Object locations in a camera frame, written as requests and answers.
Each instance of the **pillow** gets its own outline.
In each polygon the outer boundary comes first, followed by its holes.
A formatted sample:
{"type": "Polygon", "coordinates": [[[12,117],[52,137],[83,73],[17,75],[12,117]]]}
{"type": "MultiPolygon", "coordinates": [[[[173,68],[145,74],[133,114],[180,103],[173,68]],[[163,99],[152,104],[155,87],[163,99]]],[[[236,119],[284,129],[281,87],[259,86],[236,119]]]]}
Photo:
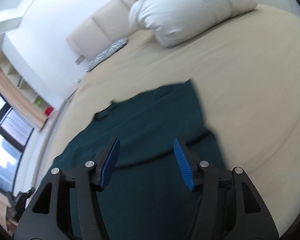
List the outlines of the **pillow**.
{"type": "Polygon", "coordinates": [[[112,44],[109,48],[105,49],[101,52],[98,56],[94,58],[94,60],[90,61],[86,72],[90,72],[96,66],[98,66],[101,62],[105,61],[106,59],[110,58],[114,53],[122,49],[125,45],[127,45],[129,38],[122,38],[117,40],[114,44],[112,44]]]}
{"type": "Polygon", "coordinates": [[[257,4],[256,0],[138,0],[131,7],[129,22],[153,30],[159,44],[172,47],[257,4]]]}

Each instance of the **mattress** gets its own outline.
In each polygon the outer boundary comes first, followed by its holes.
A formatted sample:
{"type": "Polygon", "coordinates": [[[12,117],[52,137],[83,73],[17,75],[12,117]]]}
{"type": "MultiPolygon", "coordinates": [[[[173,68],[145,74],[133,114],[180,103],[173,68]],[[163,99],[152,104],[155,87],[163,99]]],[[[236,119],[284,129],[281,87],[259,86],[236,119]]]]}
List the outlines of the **mattress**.
{"type": "Polygon", "coordinates": [[[282,235],[300,212],[300,19],[265,5],[175,48],[138,31],[82,80],[46,170],[112,99],[192,79],[228,169],[242,167],[282,235]]]}

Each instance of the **red object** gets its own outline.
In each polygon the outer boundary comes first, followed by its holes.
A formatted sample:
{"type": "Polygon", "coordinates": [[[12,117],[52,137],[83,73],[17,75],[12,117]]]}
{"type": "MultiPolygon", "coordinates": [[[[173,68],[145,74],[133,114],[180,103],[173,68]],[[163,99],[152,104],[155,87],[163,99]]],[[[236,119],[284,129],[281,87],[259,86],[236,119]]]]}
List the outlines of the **red object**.
{"type": "Polygon", "coordinates": [[[53,107],[52,106],[48,106],[46,111],[44,111],[44,113],[49,116],[51,114],[51,112],[53,111],[53,107]]]}

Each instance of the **beige headboard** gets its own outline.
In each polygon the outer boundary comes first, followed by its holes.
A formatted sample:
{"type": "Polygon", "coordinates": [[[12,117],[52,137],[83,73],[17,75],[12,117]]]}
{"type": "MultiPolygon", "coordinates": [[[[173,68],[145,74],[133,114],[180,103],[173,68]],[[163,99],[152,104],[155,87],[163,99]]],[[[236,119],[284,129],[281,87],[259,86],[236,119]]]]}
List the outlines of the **beige headboard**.
{"type": "Polygon", "coordinates": [[[93,60],[118,39],[136,31],[130,28],[128,15],[134,0],[111,0],[76,27],[67,37],[72,50],[93,60]]]}

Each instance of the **patterned pillow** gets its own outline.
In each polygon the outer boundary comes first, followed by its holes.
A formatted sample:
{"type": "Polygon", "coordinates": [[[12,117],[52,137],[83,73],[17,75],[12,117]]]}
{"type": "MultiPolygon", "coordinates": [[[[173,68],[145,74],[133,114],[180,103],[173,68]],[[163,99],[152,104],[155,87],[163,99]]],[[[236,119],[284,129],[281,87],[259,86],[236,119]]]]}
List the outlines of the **patterned pillow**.
{"type": "Polygon", "coordinates": [[[94,60],[89,62],[87,66],[86,72],[90,72],[96,66],[98,66],[101,62],[105,61],[106,59],[110,58],[114,53],[122,49],[125,45],[127,45],[129,38],[122,38],[112,44],[109,48],[105,49],[101,52],[98,56],[95,57],[94,60]]]}

